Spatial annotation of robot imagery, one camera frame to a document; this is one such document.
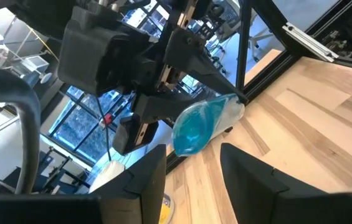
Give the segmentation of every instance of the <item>wooden table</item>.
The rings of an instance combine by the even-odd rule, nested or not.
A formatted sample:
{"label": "wooden table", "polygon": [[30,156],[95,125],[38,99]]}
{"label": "wooden table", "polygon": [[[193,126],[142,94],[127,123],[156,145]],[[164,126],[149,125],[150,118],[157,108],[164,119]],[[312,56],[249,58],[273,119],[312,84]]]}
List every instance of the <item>wooden table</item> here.
{"label": "wooden table", "polygon": [[[279,53],[269,52],[245,82]],[[287,70],[246,107],[231,133],[167,175],[172,223],[237,223],[222,178],[223,142],[324,191],[352,191],[352,68],[301,58]]]}

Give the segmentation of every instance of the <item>light wood surface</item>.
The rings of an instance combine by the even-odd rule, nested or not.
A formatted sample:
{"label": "light wood surface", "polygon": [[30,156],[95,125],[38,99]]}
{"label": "light wood surface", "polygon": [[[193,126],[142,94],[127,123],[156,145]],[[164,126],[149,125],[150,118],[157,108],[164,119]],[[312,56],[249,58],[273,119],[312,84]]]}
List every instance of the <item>light wood surface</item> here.
{"label": "light wood surface", "polygon": [[[246,83],[278,54],[268,53]],[[167,175],[172,223],[237,223],[222,178],[223,142],[326,192],[352,191],[352,68],[301,58],[287,70],[229,134]]]}

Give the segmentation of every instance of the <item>desk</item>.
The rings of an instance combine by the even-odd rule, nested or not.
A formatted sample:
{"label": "desk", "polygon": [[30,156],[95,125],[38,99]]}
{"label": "desk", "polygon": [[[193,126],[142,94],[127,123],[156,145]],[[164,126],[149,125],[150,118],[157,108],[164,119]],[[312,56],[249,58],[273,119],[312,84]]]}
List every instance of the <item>desk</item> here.
{"label": "desk", "polygon": [[[279,53],[270,51],[245,83]],[[289,68],[230,133],[167,175],[173,223],[237,223],[222,178],[223,142],[326,192],[352,191],[352,68],[304,57]]]}

